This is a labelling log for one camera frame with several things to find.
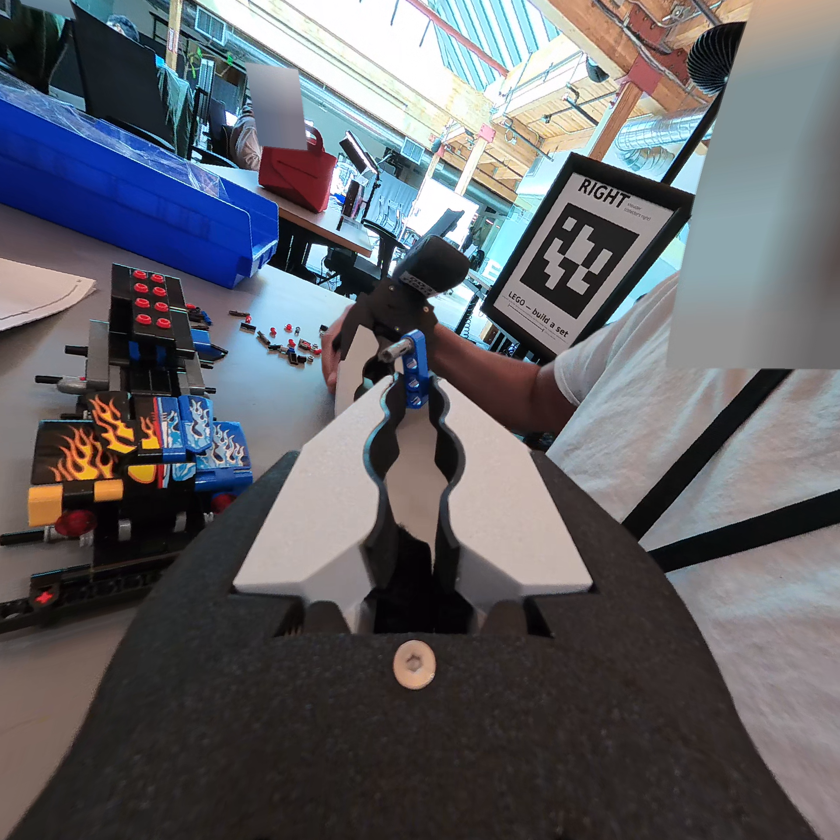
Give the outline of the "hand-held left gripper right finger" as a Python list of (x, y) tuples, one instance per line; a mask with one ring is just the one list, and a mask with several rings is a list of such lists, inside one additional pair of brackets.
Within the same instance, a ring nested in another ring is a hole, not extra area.
[(434, 574), (483, 622), (498, 604), (588, 592), (592, 577), (532, 452), (450, 382), (429, 386), (438, 504)]

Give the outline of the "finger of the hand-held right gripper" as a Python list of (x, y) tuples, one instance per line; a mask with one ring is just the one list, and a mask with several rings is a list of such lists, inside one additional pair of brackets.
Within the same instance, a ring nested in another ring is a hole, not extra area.
[(393, 343), (393, 338), (378, 335), (364, 325), (343, 324), (334, 341), (339, 353), (334, 399), (336, 417), (377, 382), (393, 378), (394, 363), (379, 358), (380, 352)]

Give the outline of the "blue lego piece with axle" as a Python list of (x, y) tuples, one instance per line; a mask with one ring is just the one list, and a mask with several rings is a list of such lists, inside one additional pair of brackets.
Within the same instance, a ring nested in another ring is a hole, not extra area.
[(413, 410), (422, 408), (427, 403), (430, 379), (424, 333), (420, 329), (407, 333), (400, 340), (381, 349), (377, 358), (386, 364), (402, 360), (406, 407)]

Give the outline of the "scattered small lego pieces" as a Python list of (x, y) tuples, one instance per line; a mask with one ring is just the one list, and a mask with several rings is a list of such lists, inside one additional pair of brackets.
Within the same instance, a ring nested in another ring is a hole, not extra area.
[(294, 322), (274, 326), (261, 324), (249, 311), (231, 309), (227, 314), (238, 321), (241, 332), (255, 338), (258, 345), (270, 354), (286, 358), (291, 365), (314, 364), (322, 355), (322, 339), (328, 330), (325, 324), (318, 325), (316, 329), (305, 329)]

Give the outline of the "lego truck model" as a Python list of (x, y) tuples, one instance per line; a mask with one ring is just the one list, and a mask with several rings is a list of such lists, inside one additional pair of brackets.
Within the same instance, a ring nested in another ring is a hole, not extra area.
[(203, 370), (228, 352), (182, 283), (112, 265), (108, 320), (91, 320), (83, 377), (38, 376), (77, 397), (38, 424), (30, 529), (2, 545), (74, 543), (91, 557), (33, 574), (1, 604), (3, 634), (145, 597), (187, 545), (253, 482), (240, 423), (219, 421)]

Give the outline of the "lego instruction booklet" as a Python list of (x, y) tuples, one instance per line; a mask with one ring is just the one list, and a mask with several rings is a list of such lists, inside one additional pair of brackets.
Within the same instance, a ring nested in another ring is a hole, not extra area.
[(1, 331), (61, 313), (96, 288), (94, 279), (1, 259)]

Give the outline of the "person's right hand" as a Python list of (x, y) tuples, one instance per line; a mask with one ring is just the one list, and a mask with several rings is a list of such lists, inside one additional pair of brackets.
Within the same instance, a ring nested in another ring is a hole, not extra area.
[(353, 308), (354, 304), (349, 305), (328, 327), (322, 337), (322, 376), (329, 393), (333, 396), (336, 392), (339, 364), (341, 362), (340, 352), (333, 348), (333, 342), (340, 337), (343, 321)]

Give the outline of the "black office chair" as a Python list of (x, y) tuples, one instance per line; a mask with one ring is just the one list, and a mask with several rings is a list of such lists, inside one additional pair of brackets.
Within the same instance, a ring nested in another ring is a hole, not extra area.
[(379, 237), (377, 261), (372, 262), (347, 248), (337, 247), (328, 249), (323, 263), (331, 272), (331, 278), (339, 279), (334, 292), (346, 298), (372, 293), (379, 282), (389, 276), (395, 251), (406, 253), (409, 250), (391, 230), (370, 220), (361, 224)]

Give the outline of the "desk lamp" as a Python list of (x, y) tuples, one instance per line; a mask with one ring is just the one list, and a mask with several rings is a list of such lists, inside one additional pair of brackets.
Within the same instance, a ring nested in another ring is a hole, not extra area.
[(346, 132), (340, 146), (350, 159), (355, 175), (346, 185), (342, 216), (337, 229), (341, 229), (345, 219), (361, 222), (366, 219), (371, 201), (381, 183), (380, 167), (351, 131)]

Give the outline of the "red bag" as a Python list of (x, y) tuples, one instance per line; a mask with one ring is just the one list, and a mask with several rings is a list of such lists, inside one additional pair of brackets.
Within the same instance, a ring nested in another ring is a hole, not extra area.
[(262, 148), (258, 180), (268, 191), (320, 214), (329, 204), (338, 159), (324, 149), (318, 129), (308, 122), (306, 125), (305, 150)]

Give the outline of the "framed marker sign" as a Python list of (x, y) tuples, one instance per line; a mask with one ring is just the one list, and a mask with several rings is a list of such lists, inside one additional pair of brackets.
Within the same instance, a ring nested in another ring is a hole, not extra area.
[(694, 194), (570, 153), (482, 304), (542, 361), (619, 308), (689, 222)]

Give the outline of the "blue plastic bin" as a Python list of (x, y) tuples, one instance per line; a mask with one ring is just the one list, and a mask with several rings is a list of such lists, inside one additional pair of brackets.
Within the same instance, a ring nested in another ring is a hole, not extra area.
[(1, 200), (228, 289), (277, 252), (269, 200), (5, 72)]

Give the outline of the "black computer monitor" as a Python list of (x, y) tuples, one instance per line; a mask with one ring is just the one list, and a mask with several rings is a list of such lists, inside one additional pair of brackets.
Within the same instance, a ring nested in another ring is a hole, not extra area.
[(87, 114), (175, 152), (153, 51), (117, 33), (75, 3), (70, 6)]

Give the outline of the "black fan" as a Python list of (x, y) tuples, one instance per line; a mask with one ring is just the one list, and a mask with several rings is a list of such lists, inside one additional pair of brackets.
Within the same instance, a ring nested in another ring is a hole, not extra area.
[(689, 77), (708, 96), (726, 87), (745, 27), (743, 21), (714, 26), (691, 47), (686, 61)]

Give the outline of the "silver ventilation duct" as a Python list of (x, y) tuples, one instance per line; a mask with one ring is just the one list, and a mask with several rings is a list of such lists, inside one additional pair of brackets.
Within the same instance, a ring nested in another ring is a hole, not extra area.
[(629, 171), (662, 175), (695, 132), (705, 113), (704, 108), (694, 108), (670, 115), (631, 119), (620, 129), (612, 147)]

